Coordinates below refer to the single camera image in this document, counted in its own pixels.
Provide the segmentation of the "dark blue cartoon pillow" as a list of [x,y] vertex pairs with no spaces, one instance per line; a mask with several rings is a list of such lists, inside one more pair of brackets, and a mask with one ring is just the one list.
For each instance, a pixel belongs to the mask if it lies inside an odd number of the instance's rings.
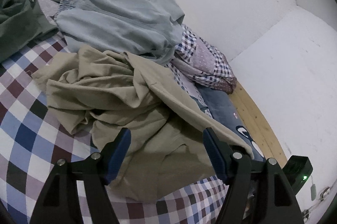
[[266,159],[261,149],[253,140],[250,132],[239,117],[235,106],[230,101],[229,95],[221,90],[214,90],[202,85],[197,85],[197,89],[213,118],[241,137],[252,148],[256,161],[264,162]]

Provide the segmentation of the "checkered plaid bed sheet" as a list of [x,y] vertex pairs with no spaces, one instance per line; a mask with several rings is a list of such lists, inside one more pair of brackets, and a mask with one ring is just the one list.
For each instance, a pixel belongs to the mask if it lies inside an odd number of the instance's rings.
[[[16,223],[30,221],[55,162],[74,162],[96,151],[88,129],[69,134],[48,111],[46,97],[31,75],[66,43],[60,33],[34,40],[1,63],[1,201]],[[214,223],[227,189],[210,177],[162,198],[139,203],[108,197],[120,223]]]

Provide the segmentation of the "dark green garment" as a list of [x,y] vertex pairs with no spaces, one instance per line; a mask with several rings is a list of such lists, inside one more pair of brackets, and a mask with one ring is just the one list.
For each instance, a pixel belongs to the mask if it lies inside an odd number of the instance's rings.
[[35,39],[58,31],[44,15],[38,0],[1,0],[1,61]]

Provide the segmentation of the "beige t-shirt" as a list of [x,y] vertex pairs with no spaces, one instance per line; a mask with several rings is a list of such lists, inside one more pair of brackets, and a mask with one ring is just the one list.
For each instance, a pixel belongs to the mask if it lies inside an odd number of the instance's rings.
[[32,77],[60,124],[69,133],[90,124],[98,149],[114,141],[122,128],[131,131],[131,145],[110,183],[120,196],[155,202],[213,176],[203,145],[207,128],[221,141],[253,152],[201,111],[170,69],[149,59],[85,45],[76,53],[57,53]]

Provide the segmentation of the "black tracker box green light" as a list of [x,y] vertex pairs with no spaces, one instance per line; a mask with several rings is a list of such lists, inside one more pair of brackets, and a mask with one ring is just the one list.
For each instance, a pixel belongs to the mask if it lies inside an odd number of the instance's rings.
[[296,195],[311,176],[313,167],[308,157],[292,155],[283,167],[283,172]]

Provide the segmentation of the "wooden bed frame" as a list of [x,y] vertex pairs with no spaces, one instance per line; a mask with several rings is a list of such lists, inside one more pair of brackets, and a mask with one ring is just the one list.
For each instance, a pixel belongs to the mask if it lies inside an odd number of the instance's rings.
[[275,158],[284,167],[287,157],[281,144],[262,112],[239,82],[229,98],[264,156]]

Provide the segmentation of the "light blue denim jacket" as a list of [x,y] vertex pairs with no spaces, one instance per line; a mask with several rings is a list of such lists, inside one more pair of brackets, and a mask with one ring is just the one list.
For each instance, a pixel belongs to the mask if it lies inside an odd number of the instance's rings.
[[53,0],[68,49],[130,52],[165,65],[181,42],[184,12],[175,0]]

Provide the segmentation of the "checkered dotted quilt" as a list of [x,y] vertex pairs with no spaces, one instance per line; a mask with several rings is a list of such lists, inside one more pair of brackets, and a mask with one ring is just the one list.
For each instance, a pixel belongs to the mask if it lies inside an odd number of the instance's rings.
[[182,23],[181,42],[168,62],[191,81],[215,90],[233,92],[237,79],[225,55]]

